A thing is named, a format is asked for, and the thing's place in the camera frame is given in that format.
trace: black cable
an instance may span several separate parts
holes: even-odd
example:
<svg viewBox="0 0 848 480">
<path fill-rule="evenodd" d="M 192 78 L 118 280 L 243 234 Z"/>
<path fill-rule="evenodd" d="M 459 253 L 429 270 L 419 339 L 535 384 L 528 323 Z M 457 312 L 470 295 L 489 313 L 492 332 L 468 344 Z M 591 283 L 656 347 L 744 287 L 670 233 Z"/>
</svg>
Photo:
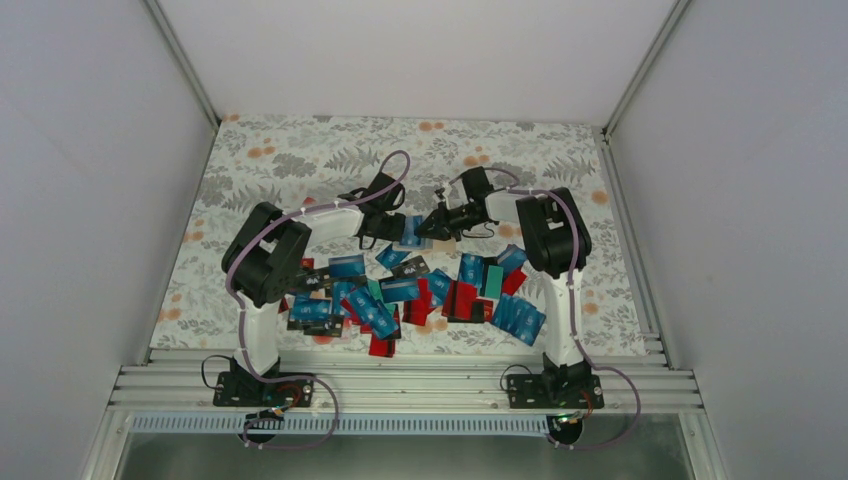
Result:
<svg viewBox="0 0 848 480">
<path fill-rule="evenodd" d="M 500 379 L 500 381 L 498 382 L 498 385 L 500 385 L 501 390 L 503 390 L 504 392 L 506 392 L 506 391 L 507 391 L 507 389 L 503 388 L 503 377 L 504 377 L 504 376 L 506 376 L 506 372 L 508 372 L 510 368 L 515 368 L 515 367 L 521 367 L 521 368 L 523 368 L 524 370 L 527 370 L 527 373 L 529 373 L 530 375 L 533 375 L 533 372 L 532 372 L 532 371 L 530 371 L 530 369 L 529 369 L 529 368 L 527 368 L 525 365 L 521 365 L 521 364 L 519 364 L 519 363 L 513 363 L 512 365 L 510 365 L 510 366 L 506 367 L 506 368 L 504 369 L 503 373 L 501 373 L 501 379 Z"/>
<path fill-rule="evenodd" d="M 208 357 L 204 358 L 202 362 L 200 362 L 200 376 L 203 378 L 203 384 L 206 385 L 206 388 L 211 388 L 212 390 L 217 391 L 218 390 L 217 386 L 213 387 L 213 386 L 209 385 L 209 382 L 206 381 L 206 360 L 209 360 L 210 358 L 215 358 L 215 357 L 223 358 L 224 360 L 226 360 L 228 362 L 230 360 L 232 360 L 232 358 L 227 357 L 225 355 L 209 355 Z"/>
</svg>

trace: metal bar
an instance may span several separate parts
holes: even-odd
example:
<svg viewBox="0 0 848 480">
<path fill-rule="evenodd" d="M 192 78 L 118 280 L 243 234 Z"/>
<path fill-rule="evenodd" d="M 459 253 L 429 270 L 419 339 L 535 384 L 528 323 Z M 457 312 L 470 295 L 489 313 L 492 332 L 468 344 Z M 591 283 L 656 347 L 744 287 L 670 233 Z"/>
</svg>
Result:
<svg viewBox="0 0 848 480">
<path fill-rule="evenodd" d="M 683 17 L 683 14 L 686 12 L 686 9 L 691 3 L 692 0 L 677 0 L 669 10 L 668 16 L 665 18 L 665 21 L 660 27 L 660 30 L 657 32 L 656 37 L 654 37 L 654 41 L 651 42 L 651 46 L 648 48 L 648 52 L 645 53 L 645 57 L 639 64 L 639 68 L 636 69 L 636 73 L 633 74 L 633 78 L 630 79 L 630 83 L 627 84 L 624 94 L 618 100 L 615 110 L 613 110 L 612 115 L 604 128 L 607 135 L 612 135 L 618 127 L 621 117 L 624 115 L 624 112 L 627 111 L 627 107 L 630 106 L 630 102 L 633 101 L 633 97 L 636 95 L 636 92 L 639 91 L 639 87 L 641 87 L 644 83 L 645 77 L 656 63 L 660 52 L 662 52 L 669 37 L 680 23 L 680 19 Z"/>
<path fill-rule="evenodd" d="M 149 363 L 184 360 L 200 362 L 209 355 L 232 356 L 232 350 L 206 350 L 206 349 L 153 349 L 150 352 Z M 386 366 L 403 369 L 438 368 L 441 370 L 451 368 L 489 368 L 493 365 L 539 365 L 538 355 L 403 355 L 398 358 L 385 359 L 369 357 L 361 354 L 338 353 L 338 352 L 293 352 L 281 351 L 280 360 L 284 365 L 337 365 L 337 366 Z M 643 356 L 597 356 L 593 360 L 598 365 L 615 366 L 661 366 L 666 364 L 666 359 L 661 354 Z"/>
<path fill-rule="evenodd" d="M 267 421 L 249 433 L 315 435 L 326 432 L 333 415 L 288 412 L 280 421 Z M 233 412 L 142 412 L 133 433 L 240 434 L 245 415 Z M 508 435 L 543 437 L 544 415 L 367 415 L 343 413 L 335 435 Z"/>
<path fill-rule="evenodd" d="M 211 406 L 212 391 L 203 386 L 200 361 L 214 350 L 154 350 L 144 367 L 123 367 L 110 399 L 110 409 L 133 411 L 232 411 Z M 397 359 L 377 359 L 355 354 L 284 352 L 286 370 L 311 372 L 326 380 L 343 399 L 345 413 L 371 414 L 485 414 L 507 415 L 505 392 L 500 376 L 514 357 L 438 357 L 432 355 Z M 663 364 L 628 363 L 633 358 L 614 357 L 629 375 L 643 400 L 645 412 L 678 413 L 703 408 L 692 372 L 669 371 Z M 527 362 L 541 370 L 538 358 Z M 228 368 L 228 362 L 207 362 L 210 379 Z M 615 374 L 598 372 L 604 388 L 606 408 L 598 413 L 632 413 L 635 399 L 629 385 Z M 237 409 L 254 411 L 255 408 Z M 315 413 L 332 411 L 327 392 L 316 386 Z M 533 410 L 538 414 L 559 414 L 563 410 Z"/>
<path fill-rule="evenodd" d="M 615 207 L 613 208 L 613 215 L 615 216 L 615 224 L 624 244 L 622 251 L 624 252 L 625 262 L 628 266 L 628 277 L 631 279 L 631 287 L 635 285 L 633 299 L 636 303 L 637 313 L 640 318 L 644 317 L 648 328 L 659 336 L 663 344 L 662 353 L 666 357 L 667 364 L 669 368 L 675 368 L 679 365 L 679 362 L 674 356 L 674 345 L 669 345 L 668 336 L 663 335 L 662 319 L 659 315 L 659 308 L 657 307 L 654 292 L 648 279 L 645 261 L 636 238 L 633 218 L 624 196 L 621 177 L 615 165 L 615 157 L 612 154 L 609 142 L 601 130 L 594 128 L 593 134 L 595 143 L 598 145 L 601 161 L 604 164 L 604 175 L 607 185 L 609 185 L 610 193 L 612 193 L 613 206 Z"/>
<path fill-rule="evenodd" d="M 679 418 L 695 480 L 726 480 L 706 412 L 680 413 Z"/>
<path fill-rule="evenodd" d="M 132 424 L 133 414 L 126 411 L 109 411 L 103 415 L 94 444 L 88 454 L 82 478 L 84 480 L 111 480 L 115 478 L 124 445 Z"/>
<path fill-rule="evenodd" d="M 153 23 L 156 24 L 159 34 L 162 35 L 162 39 L 168 46 L 168 51 L 177 63 L 177 66 L 183 74 L 183 78 L 185 78 L 191 88 L 194 98 L 197 101 L 197 105 L 203 111 L 203 114 L 206 116 L 206 119 L 209 121 L 212 129 L 217 132 L 220 120 L 215 114 L 215 109 L 212 107 L 212 102 L 209 100 L 209 95 L 206 94 L 206 90 L 204 90 L 203 84 L 197 76 L 197 72 L 195 72 L 194 67 L 191 66 L 188 56 L 180 45 L 177 35 L 174 32 L 174 28 L 171 26 L 171 22 L 168 21 L 168 17 L 165 15 L 165 11 L 162 9 L 162 6 L 159 5 L 158 0 L 142 0 L 141 3 L 146 7 Z"/>
</svg>

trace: wire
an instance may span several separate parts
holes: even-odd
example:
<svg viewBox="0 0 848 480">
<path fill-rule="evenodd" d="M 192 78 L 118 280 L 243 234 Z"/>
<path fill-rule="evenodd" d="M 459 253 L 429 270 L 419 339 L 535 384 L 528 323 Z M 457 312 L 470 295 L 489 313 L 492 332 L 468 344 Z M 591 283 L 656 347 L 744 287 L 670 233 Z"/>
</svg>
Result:
<svg viewBox="0 0 848 480">
<path fill-rule="evenodd" d="M 566 205 L 565 202 L 561 198 L 559 198 L 559 196 L 557 194 L 555 194 L 555 193 L 553 193 L 549 190 L 543 190 L 543 189 L 533 189 L 533 191 L 531 192 L 530 190 L 518 190 L 518 189 L 514 189 L 514 188 L 508 188 L 507 191 L 511 192 L 511 193 L 517 193 L 517 194 L 520 194 L 520 195 L 534 195 L 534 194 L 540 194 L 540 193 L 547 195 L 549 198 L 551 198 L 553 201 L 555 201 L 557 203 L 557 205 L 559 205 L 562 212 L 565 213 L 565 216 L 568 219 L 568 225 L 569 225 L 569 227 L 571 227 L 571 238 L 573 238 L 573 239 L 578 238 L 577 222 L 574 220 L 574 214 L 571 212 L 571 209 L 568 208 L 568 205 Z M 630 385 L 630 390 L 633 391 L 633 396 L 636 398 L 636 414 L 633 417 L 633 422 L 627 427 L 627 430 L 622 432 L 619 436 L 613 438 L 612 440 L 608 440 L 606 442 L 599 443 L 597 445 L 568 445 L 566 447 L 569 450 L 597 450 L 597 449 L 611 447 L 613 445 L 616 445 L 616 444 L 622 442 L 624 439 L 626 439 L 627 437 L 629 437 L 630 435 L 633 434 L 633 430 L 636 428 L 636 424 L 639 423 L 639 417 L 642 415 L 642 397 L 639 396 L 639 390 L 636 389 L 636 384 L 633 383 L 633 380 L 630 377 L 628 377 L 624 372 L 622 372 L 621 370 L 619 370 L 615 367 L 598 366 L 597 364 L 595 364 L 594 360 L 592 360 L 592 357 L 589 356 L 589 354 L 586 352 L 586 349 L 583 348 L 583 344 L 580 342 L 580 339 L 577 335 L 577 311 L 576 311 L 577 300 L 575 299 L 575 296 L 574 296 L 574 288 L 571 288 L 574 285 L 574 270 L 577 267 L 577 259 L 578 259 L 578 255 L 579 255 L 580 246 L 579 246 L 579 242 L 577 242 L 577 241 L 575 241 L 573 243 L 574 243 L 574 248 L 573 248 L 573 251 L 571 253 L 571 264 L 568 266 L 568 277 L 567 277 L 568 286 L 569 286 L 569 288 L 568 288 L 568 298 L 570 300 L 570 302 L 569 302 L 569 315 L 570 315 L 570 318 L 571 318 L 571 321 L 570 321 L 571 337 L 574 339 L 574 344 L 577 346 L 577 350 L 580 351 L 580 354 L 583 356 L 584 359 L 586 359 L 586 363 L 588 363 L 589 366 L 592 367 L 593 370 L 607 371 L 607 372 L 615 373 L 616 375 L 621 377 L 625 382 L 627 382 L 628 385 Z M 554 439 L 550 434 L 548 434 L 547 437 L 548 437 L 548 440 L 551 443 L 554 444 L 554 448 L 559 448 L 560 444 L 559 444 L 559 442 L 556 441 L 556 439 Z"/>
<path fill-rule="evenodd" d="M 589 394 L 586 393 L 585 390 L 580 390 L 580 394 L 583 395 L 583 398 L 586 399 L 586 407 L 587 407 L 586 408 L 586 416 L 583 417 L 583 420 L 586 420 L 587 418 L 592 416 L 592 412 L 595 409 L 592 407 L 592 397 L 590 397 Z"/>
<path fill-rule="evenodd" d="M 216 385 L 216 386 L 213 387 L 213 386 L 209 385 L 209 382 L 206 381 L 206 368 L 205 368 L 206 367 L 206 360 L 209 360 L 210 358 L 215 358 L 215 357 L 223 358 L 226 361 L 230 361 L 230 360 L 232 360 L 232 358 L 227 357 L 225 355 L 209 355 L 208 357 L 204 358 L 202 362 L 200 362 L 200 376 L 203 378 L 203 384 L 206 385 L 206 388 L 211 388 L 212 390 L 215 390 L 217 392 L 218 390 L 220 390 L 218 388 L 218 386 Z"/>
<path fill-rule="evenodd" d="M 293 380 L 312 380 L 315 383 L 324 387 L 324 389 L 327 390 L 327 393 L 330 394 L 330 398 L 332 398 L 332 400 L 333 400 L 333 423 L 331 424 L 330 429 L 327 431 L 326 434 L 324 434 L 323 437 L 316 440 L 315 442 L 307 443 L 307 444 L 303 444 L 303 445 L 295 445 L 295 446 L 267 445 L 267 446 L 262 446 L 261 448 L 263 448 L 263 449 L 289 450 L 289 451 L 291 451 L 291 450 L 307 450 L 307 449 L 315 448 L 315 447 L 318 447 L 318 446 L 324 444 L 324 442 L 326 442 L 327 440 L 329 440 L 330 437 L 333 436 L 333 433 L 336 431 L 336 428 L 338 428 L 339 416 L 340 416 L 339 399 L 336 397 L 336 393 L 327 384 L 327 382 L 325 382 L 325 381 L 321 380 L 320 378 L 315 377 L 313 375 L 289 375 L 289 376 L 286 376 L 286 377 L 265 378 L 262 375 L 260 375 L 259 372 L 256 371 L 256 369 L 253 367 L 253 364 L 250 362 L 250 356 L 247 354 L 247 340 L 245 338 L 245 333 L 244 333 L 244 325 L 246 323 L 246 318 L 247 318 L 246 317 L 246 315 L 247 315 L 247 310 L 246 310 L 247 304 L 245 303 L 244 299 L 242 299 L 238 295 L 238 293 L 236 293 L 235 289 L 233 288 L 233 277 L 235 276 L 235 272 L 236 272 L 236 270 L 238 270 L 238 267 L 241 265 L 241 262 L 244 261 L 245 257 L 247 257 L 247 255 L 256 247 L 256 245 L 258 245 L 259 242 L 263 238 L 265 238 L 266 235 L 268 235 L 271 231 L 273 231 L 278 226 L 282 225 L 284 222 L 287 222 L 287 221 L 289 221 L 293 218 L 297 218 L 297 217 L 299 217 L 299 216 L 301 216 L 305 213 L 314 213 L 314 212 L 319 212 L 319 211 L 322 211 L 322 210 L 329 210 L 329 209 L 332 209 L 332 208 L 343 208 L 343 207 L 350 207 L 350 206 L 359 205 L 361 203 L 371 201 L 371 200 L 391 191 L 393 188 L 395 188 L 395 186 L 399 185 L 400 182 L 404 178 L 406 178 L 406 174 L 409 173 L 409 168 L 412 165 L 412 159 L 409 157 L 408 153 L 406 153 L 403 150 L 395 150 L 394 152 L 390 153 L 383 160 L 383 163 L 380 164 L 380 169 L 379 169 L 380 172 L 383 171 L 383 168 L 386 166 L 386 163 L 388 163 L 388 161 L 391 160 L 392 157 L 394 157 L 395 155 L 402 155 L 403 157 L 405 157 L 406 166 L 404 167 L 403 172 L 400 174 L 400 176 L 398 176 L 397 179 L 395 179 L 394 182 L 390 183 L 385 188 L 378 190 L 377 192 L 374 192 L 371 195 L 368 195 L 368 196 L 365 196 L 365 197 L 362 197 L 362 198 L 358 198 L 356 200 L 352 200 L 352 201 L 349 201 L 349 202 L 340 202 L 338 204 L 329 203 L 329 204 L 324 204 L 324 205 L 317 205 L 317 206 L 305 208 L 303 210 L 295 210 L 292 213 L 283 215 L 282 217 L 278 218 L 277 220 L 271 222 L 267 227 L 262 229 L 262 231 L 259 232 L 255 237 L 253 237 L 253 239 L 250 242 L 248 242 L 247 245 L 245 245 L 244 249 L 238 254 L 238 256 L 236 256 L 235 260 L 233 261 L 233 264 L 230 266 L 230 269 L 227 271 L 227 279 L 226 279 L 224 286 L 227 289 L 227 293 L 229 293 L 230 296 L 233 297 L 235 299 L 236 303 L 238 303 L 238 305 L 239 305 L 239 323 L 238 323 L 239 349 L 241 350 L 242 355 L 244 356 L 244 366 L 246 367 L 247 371 L 250 372 L 250 375 L 252 375 L 253 378 L 255 378 L 256 380 L 258 380 L 262 383 L 284 383 L 284 382 L 291 382 Z M 260 444 L 252 442 L 252 441 L 247 439 L 247 429 L 250 426 L 251 426 L 251 423 L 248 423 L 248 424 L 245 425 L 245 434 L 244 434 L 244 438 L 243 438 L 245 440 L 245 442 L 244 442 L 245 446 L 259 447 Z"/>
<path fill-rule="evenodd" d="M 300 402 L 300 399 L 303 397 L 303 389 L 298 386 L 296 383 L 284 383 L 277 387 L 277 392 L 282 392 L 284 390 L 292 390 L 294 391 L 294 395 L 292 395 L 292 403 L 289 405 L 289 408 L 296 407 L 297 403 Z"/>
<path fill-rule="evenodd" d="M 515 367 L 521 367 L 521 368 L 523 368 L 524 370 L 526 370 L 526 371 L 527 371 L 527 373 L 529 373 L 530 375 L 533 375 L 533 372 L 532 372 L 532 371 L 530 371 L 530 369 L 529 369 L 529 368 L 527 368 L 527 366 L 526 366 L 526 365 L 521 365 L 521 364 L 518 364 L 518 363 L 513 363 L 512 365 L 510 365 L 510 366 L 506 367 L 506 368 L 504 369 L 503 373 L 501 373 L 501 379 L 500 379 L 500 381 L 498 381 L 498 385 L 500 385 L 500 386 L 501 386 L 501 390 L 503 390 L 504 392 L 506 392 L 506 391 L 508 391 L 508 390 L 507 390 L 507 389 L 505 389 L 505 388 L 503 388 L 503 377 L 504 377 L 504 376 L 506 376 L 506 372 L 508 372 L 510 368 L 515 368 Z"/>
</svg>

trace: floral tablecloth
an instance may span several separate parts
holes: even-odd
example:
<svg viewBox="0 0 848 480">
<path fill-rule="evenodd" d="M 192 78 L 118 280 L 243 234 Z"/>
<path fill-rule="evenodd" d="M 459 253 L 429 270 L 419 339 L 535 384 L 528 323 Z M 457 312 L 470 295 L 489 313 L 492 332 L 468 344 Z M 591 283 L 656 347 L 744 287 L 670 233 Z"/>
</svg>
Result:
<svg viewBox="0 0 848 480">
<path fill-rule="evenodd" d="M 412 168 L 403 181 L 402 213 L 428 214 L 436 185 L 465 169 L 490 166 L 516 173 L 522 185 L 568 187 L 592 237 L 593 251 L 583 277 L 585 344 L 597 355 L 644 355 L 622 250 L 604 185 L 600 161 L 587 125 L 528 122 L 420 120 L 374 117 L 229 115 L 204 174 L 183 245 L 151 341 L 152 347 L 235 348 L 236 304 L 224 290 L 220 262 L 229 242 L 254 205 L 270 201 L 283 210 L 305 201 L 325 203 L 339 193 L 367 186 L 391 151 L 404 149 Z M 402 170 L 397 156 L 386 168 Z M 508 179 L 490 173 L 493 183 Z M 427 252 L 431 269 L 457 274 L 462 251 L 496 255 L 508 244 L 522 246 L 517 225 L 501 224 L 488 239 L 464 239 L 456 252 Z M 389 275 L 374 259 L 387 242 L 365 252 L 368 276 Z M 328 258 L 358 250 L 357 239 L 330 241 L 307 256 L 316 267 Z M 544 310 L 539 274 L 529 276 L 518 295 Z M 533 347 L 497 328 L 448 323 L 436 311 L 426 326 L 403 325 L 397 355 L 532 354 L 542 351 L 546 328 Z M 342 338 L 304 336 L 278 326 L 281 349 L 368 351 L 370 335 L 346 328 Z"/>
</svg>

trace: white wall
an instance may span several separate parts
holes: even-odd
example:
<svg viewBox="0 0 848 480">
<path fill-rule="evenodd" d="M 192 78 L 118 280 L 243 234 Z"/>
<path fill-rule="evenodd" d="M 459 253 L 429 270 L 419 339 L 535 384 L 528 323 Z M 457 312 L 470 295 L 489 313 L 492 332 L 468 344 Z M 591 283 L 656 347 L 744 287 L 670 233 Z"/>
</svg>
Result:
<svg viewBox="0 0 848 480">
<path fill-rule="evenodd" d="M 212 131 L 141 2 L 3 2 L 0 45 L 0 477 L 77 478 Z"/>
<path fill-rule="evenodd" d="M 673 0 L 160 0 L 219 115 L 606 123 Z"/>
<path fill-rule="evenodd" d="M 614 154 L 731 478 L 848 472 L 848 4 L 695 1 Z"/>
</svg>

